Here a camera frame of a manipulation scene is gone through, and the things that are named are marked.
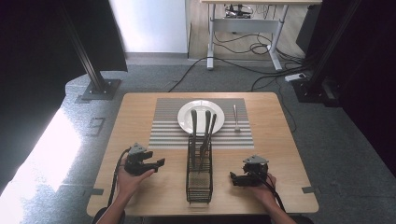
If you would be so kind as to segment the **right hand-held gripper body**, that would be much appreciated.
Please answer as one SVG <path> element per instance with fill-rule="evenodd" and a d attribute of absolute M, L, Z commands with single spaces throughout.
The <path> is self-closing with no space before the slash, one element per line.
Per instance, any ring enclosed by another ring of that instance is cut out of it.
<path fill-rule="evenodd" d="M 243 160 L 246 186 L 258 187 L 266 181 L 268 162 L 267 159 L 258 155 L 253 155 Z"/>

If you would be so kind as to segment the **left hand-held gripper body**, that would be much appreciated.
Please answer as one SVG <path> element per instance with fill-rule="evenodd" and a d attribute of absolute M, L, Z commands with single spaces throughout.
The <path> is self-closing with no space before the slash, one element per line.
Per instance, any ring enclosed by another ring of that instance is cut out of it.
<path fill-rule="evenodd" d="M 124 170 L 130 175 L 142 175 L 149 170 L 149 163 L 144 163 L 144 153 L 148 152 L 143 146 L 135 143 L 131 146 L 124 165 Z"/>

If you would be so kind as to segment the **person's left hand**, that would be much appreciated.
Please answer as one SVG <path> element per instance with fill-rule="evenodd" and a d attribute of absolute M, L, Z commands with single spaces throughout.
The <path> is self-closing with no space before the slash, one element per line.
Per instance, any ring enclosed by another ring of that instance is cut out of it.
<path fill-rule="evenodd" d="M 131 175 L 125 169 L 124 166 L 126 164 L 126 160 L 122 159 L 120 163 L 120 167 L 117 171 L 117 187 L 118 187 L 118 199 L 123 199 L 129 201 L 134 193 L 139 188 L 139 185 L 147 178 L 154 174 L 153 170 L 148 170 L 142 175 Z"/>

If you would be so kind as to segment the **person's right hand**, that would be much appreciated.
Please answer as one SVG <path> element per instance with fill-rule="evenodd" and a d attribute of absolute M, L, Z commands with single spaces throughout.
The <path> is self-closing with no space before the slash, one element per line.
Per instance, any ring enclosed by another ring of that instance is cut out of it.
<path fill-rule="evenodd" d="M 271 174 L 267 175 L 266 183 L 274 188 L 276 186 L 276 178 Z M 262 203 L 265 208 L 269 208 L 271 206 L 277 206 L 276 196 L 274 193 L 265 185 L 261 185 L 258 187 L 248 187 L 255 198 Z"/>

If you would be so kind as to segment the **grey striped placemat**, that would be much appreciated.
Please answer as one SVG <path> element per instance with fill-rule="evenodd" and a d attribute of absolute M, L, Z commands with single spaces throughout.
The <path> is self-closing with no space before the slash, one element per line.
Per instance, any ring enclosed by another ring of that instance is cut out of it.
<path fill-rule="evenodd" d="M 214 149 L 253 149 L 254 141 L 243 98 L 160 98 L 155 107 L 148 147 L 150 149 L 186 149 L 190 133 L 177 122 L 179 109 L 195 100 L 207 100 L 217 104 L 224 112 L 225 121 L 216 133 L 212 133 Z M 237 106 L 240 132 L 234 131 L 233 105 Z"/>

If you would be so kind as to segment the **white round plate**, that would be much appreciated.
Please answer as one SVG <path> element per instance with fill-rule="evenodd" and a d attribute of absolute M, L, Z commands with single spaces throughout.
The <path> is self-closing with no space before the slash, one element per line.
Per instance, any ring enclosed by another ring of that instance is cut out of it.
<path fill-rule="evenodd" d="M 197 113 L 197 135 L 203 136 L 205 133 L 206 116 L 205 112 L 210 111 L 211 115 L 216 114 L 217 119 L 214 125 L 213 133 L 221 129 L 225 121 L 223 110 L 215 103 L 207 100 L 195 100 L 184 104 L 178 111 L 177 122 L 182 130 L 186 133 L 192 133 L 192 116 L 191 111 L 195 110 Z"/>

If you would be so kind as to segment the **grey floor socket plate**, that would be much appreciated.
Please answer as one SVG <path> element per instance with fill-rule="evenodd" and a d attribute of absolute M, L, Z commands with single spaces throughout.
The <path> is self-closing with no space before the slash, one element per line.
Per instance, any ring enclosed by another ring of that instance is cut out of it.
<path fill-rule="evenodd" d="M 98 136 L 104 127 L 105 121 L 105 118 L 92 118 L 88 126 L 88 136 Z"/>

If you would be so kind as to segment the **silver fork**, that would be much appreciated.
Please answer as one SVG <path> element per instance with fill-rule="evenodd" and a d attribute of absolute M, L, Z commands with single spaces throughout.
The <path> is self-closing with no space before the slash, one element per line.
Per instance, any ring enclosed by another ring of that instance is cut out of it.
<path fill-rule="evenodd" d="M 234 131 L 236 133 L 239 133 L 240 127 L 239 127 L 239 120 L 238 120 L 238 112 L 237 112 L 237 106 L 233 105 L 233 115 L 234 115 L 234 121 L 235 121 L 235 125 L 234 125 Z"/>

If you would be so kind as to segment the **black metal stand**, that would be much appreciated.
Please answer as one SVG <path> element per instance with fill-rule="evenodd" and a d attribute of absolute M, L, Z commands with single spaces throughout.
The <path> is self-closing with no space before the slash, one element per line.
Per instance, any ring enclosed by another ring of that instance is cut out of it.
<path fill-rule="evenodd" d="M 65 30 L 74 46 L 74 49 L 85 72 L 88 74 L 90 79 L 90 84 L 88 85 L 84 93 L 78 97 L 78 100 L 80 102 L 92 100 L 111 101 L 115 96 L 118 86 L 120 85 L 120 80 L 103 78 L 100 71 L 93 66 L 89 55 L 84 49 L 84 46 L 78 36 L 78 32 L 70 16 L 68 15 L 63 0 L 57 0 L 57 4 L 59 14 L 61 15 L 64 22 Z"/>
<path fill-rule="evenodd" d="M 336 82 L 330 77 L 331 61 L 337 58 L 336 47 L 360 3 L 361 0 L 323 0 L 313 31 L 313 36 L 321 37 L 322 42 L 312 41 L 318 47 L 304 61 L 309 79 L 291 82 L 299 102 L 338 105 Z"/>

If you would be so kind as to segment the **white power strip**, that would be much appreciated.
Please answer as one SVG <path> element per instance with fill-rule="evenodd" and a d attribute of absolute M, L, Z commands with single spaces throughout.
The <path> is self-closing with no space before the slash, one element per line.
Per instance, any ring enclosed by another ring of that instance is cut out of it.
<path fill-rule="evenodd" d="M 306 75 L 304 73 L 298 73 L 298 74 L 285 76 L 285 81 L 290 82 L 302 78 L 306 78 Z"/>

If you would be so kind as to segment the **dark curtain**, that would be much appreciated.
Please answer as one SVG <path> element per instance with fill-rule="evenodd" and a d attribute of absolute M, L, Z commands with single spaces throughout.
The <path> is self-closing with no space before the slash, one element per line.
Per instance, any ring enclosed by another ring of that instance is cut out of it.
<path fill-rule="evenodd" d="M 95 70 L 127 69 L 110 0 L 0 0 L 0 194 L 86 73 L 66 21 Z"/>
<path fill-rule="evenodd" d="M 299 44 L 305 59 L 321 37 L 314 37 L 320 5 L 309 6 Z M 396 0 L 361 0 L 332 59 L 338 105 L 358 126 L 396 177 Z"/>

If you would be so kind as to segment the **dark-handled cutlery piece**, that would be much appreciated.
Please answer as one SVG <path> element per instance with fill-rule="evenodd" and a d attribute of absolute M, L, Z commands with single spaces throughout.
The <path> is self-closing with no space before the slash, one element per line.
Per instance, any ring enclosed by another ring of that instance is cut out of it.
<path fill-rule="evenodd" d="M 195 143 L 196 143 L 196 131 L 197 131 L 197 112 L 195 109 L 191 111 L 191 119 L 192 119 L 192 136 L 191 136 L 191 166 L 192 169 L 195 169 Z"/>
<path fill-rule="evenodd" d="M 203 155 L 204 155 L 206 139 L 208 137 L 210 120 L 211 120 L 211 112 L 210 112 L 210 110 L 206 110 L 206 112 L 205 112 L 205 135 L 204 135 L 203 143 L 200 146 L 200 157 L 203 157 Z"/>
<path fill-rule="evenodd" d="M 199 165 L 200 170 L 202 170 L 204 167 L 205 154 L 208 151 L 209 140 L 210 140 L 211 134 L 213 133 L 216 119 L 217 119 L 217 115 L 214 114 L 209 122 L 209 128 L 208 128 L 208 131 L 206 132 L 204 142 L 202 143 L 202 145 L 200 147 L 200 165 Z"/>

